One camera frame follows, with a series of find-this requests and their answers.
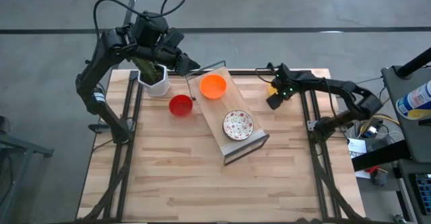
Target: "white paper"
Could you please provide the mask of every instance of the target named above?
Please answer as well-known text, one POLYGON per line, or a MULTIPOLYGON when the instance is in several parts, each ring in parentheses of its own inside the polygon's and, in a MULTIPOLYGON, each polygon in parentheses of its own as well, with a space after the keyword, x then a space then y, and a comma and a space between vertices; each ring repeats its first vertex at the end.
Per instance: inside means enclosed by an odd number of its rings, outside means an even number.
MULTIPOLYGON (((347 146, 349 147, 350 158, 361 156, 366 153, 366 144, 364 140, 349 139, 349 144, 347 146)), ((363 170, 356 172, 355 175, 358 178, 371 178, 370 174, 363 170)))

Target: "orange bowl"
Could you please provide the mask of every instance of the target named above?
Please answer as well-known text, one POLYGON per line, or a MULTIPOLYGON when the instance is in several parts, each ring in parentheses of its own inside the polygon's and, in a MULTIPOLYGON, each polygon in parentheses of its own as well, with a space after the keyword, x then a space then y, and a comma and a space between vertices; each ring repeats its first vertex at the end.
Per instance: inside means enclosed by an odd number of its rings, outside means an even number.
POLYGON ((207 75, 199 85, 201 93, 210 100, 216 100, 226 92, 226 80, 220 75, 207 75))

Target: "potted plant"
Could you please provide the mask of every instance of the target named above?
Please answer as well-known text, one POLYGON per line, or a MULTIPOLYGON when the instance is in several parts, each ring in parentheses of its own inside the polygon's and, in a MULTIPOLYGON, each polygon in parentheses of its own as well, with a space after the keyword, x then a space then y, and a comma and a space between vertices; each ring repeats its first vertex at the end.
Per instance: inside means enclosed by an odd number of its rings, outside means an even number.
POLYGON ((170 83, 168 70, 164 65, 138 58, 132 58, 132 61, 139 69, 138 82, 148 89, 151 97, 164 96, 168 92, 170 83))

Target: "white flower pot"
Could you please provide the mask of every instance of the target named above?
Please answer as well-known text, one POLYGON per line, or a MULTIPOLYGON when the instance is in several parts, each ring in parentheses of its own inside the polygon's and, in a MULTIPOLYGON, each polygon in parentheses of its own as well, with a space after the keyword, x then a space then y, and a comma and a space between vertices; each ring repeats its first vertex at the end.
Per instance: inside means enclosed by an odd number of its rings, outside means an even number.
POLYGON ((147 92, 151 97, 164 96, 168 92, 168 89, 170 87, 167 68, 163 65, 156 65, 156 67, 163 68, 163 79, 159 82, 153 85, 148 85, 145 82, 141 81, 141 71, 139 72, 137 78, 137 81, 147 89, 147 92))

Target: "green plant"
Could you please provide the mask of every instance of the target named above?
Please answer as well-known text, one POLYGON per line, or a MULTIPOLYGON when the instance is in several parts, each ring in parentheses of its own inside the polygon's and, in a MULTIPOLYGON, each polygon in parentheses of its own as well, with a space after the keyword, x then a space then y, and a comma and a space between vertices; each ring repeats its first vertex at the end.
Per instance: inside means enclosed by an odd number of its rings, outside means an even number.
POLYGON ((141 80, 153 85, 163 79, 163 71, 155 67, 151 61, 132 58, 133 63, 141 71, 141 80))

